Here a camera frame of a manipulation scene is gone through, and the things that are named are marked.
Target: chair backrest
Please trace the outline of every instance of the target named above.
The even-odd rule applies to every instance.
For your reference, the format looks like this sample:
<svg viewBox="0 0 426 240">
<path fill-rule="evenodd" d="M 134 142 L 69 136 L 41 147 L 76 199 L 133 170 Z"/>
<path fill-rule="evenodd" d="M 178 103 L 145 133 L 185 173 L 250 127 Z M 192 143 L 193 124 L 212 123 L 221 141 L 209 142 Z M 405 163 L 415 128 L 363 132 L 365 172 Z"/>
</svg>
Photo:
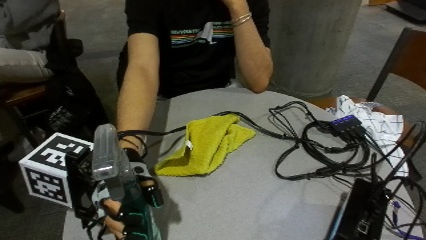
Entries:
<svg viewBox="0 0 426 240">
<path fill-rule="evenodd" d="M 67 35 L 65 24 L 65 12 L 60 11 L 59 17 L 55 20 L 55 25 L 51 35 L 51 43 L 48 49 L 48 56 L 53 56 L 51 59 L 60 59 L 61 64 L 67 66 L 76 66 L 76 56 L 72 53 L 72 47 L 69 45 L 69 39 Z"/>
<path fill-rule="evenodd" d="M 403 77 L 426 90 L 426 32 L 409 27 L 402 30 L 367 95 L 367 101 L 374 101 L 389 73 Z"/>
</svg>

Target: crumpled paper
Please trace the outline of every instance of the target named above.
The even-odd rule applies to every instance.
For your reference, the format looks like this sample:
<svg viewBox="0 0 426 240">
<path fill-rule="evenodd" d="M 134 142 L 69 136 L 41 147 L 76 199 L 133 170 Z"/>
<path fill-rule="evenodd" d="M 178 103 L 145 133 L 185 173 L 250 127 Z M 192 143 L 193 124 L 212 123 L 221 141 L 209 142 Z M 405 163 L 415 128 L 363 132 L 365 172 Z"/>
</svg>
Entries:
<svg viewBox="0 0 426 240">
<path fill-rule="evenodd" d="M 374 104 L 354 103 L 353 100 L 342 95 L 335 99 L 335 108 L 327 108 L 335 118 L 342 118 L 347 115 L 354 115 L 362 122 L 362 127 L 370 133 L 374 141 L 381 147 L 383 153 L 389 153 L 397 145 L 403 130 L 402 115 L 385 115 L 381 112 L 373 112 L 370 106 Z M 393 166 L 398 164 L 405 154 L 398 148 L 389 156 L 389 161 Z M 405 163 L 397 172 L 397 176 L 407 176 L 409 167 Z"/>
</svg>

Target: person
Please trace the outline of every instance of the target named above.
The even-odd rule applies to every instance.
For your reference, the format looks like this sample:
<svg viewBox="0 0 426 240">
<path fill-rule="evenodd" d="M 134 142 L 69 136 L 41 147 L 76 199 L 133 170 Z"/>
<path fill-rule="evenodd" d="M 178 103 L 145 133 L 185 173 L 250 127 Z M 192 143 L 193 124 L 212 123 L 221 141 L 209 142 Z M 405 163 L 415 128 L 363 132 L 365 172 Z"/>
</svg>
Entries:
<svg viewBox="0 0 426 240">
<path fill-rule="evenodd" d="M 45 50 L 59 12 L 57 0 L 0 0 L 0 85 L 52 76 Z"/>
<path fill-rule="evenodd" d="M 268 0 L 126 0 L 128 42 L 120 58 L 117 130 L 149 128 L 157 96 L 226 87 L 234 60 L 242 85 L 266 90 L 273 72 Z M 140 136 L 122 148 L 141 151 Z M 117 211 L 118 203 L 108 201 Z M 122 224 L 105 224 L 120 238 Z"/>
</svg>

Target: black t-shirt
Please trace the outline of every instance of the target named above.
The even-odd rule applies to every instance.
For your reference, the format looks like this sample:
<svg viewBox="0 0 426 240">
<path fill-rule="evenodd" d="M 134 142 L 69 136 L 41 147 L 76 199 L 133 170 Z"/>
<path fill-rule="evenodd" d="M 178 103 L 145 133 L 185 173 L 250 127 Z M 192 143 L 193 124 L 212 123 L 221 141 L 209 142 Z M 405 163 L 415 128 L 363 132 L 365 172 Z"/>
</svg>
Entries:
<svg viewBox="0 0 426 240">
<path fill-rule="evenodd" d="M 269 47 L 268 0 L 248 0 Z M 234 76 L 234 38 L 221 0 L 126 0 L 129 35 L 150 33 L 160 42 L 160 94 L 165 97 L 225 87 Z"/>
</svg>

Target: connector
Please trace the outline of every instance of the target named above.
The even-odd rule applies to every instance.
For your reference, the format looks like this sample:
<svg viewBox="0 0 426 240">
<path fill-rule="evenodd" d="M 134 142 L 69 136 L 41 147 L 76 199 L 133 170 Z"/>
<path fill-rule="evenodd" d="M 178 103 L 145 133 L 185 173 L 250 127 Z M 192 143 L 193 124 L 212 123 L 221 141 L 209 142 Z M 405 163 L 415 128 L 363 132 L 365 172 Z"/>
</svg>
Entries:
<svg viewBox="0 0 426 240">
<path fill-rule="evenodd" d="M 358 120 L 358 118 L 354 115 L 349 115 L 346 117 L 342 117 L 339 119 L 335 119 L 329 123 L 331 129 L 333 129 L 333 135 L 341 136 L 347 131 L 358 131 L 357 128 L 361 127 L 362 122 Z"/>
</svg>

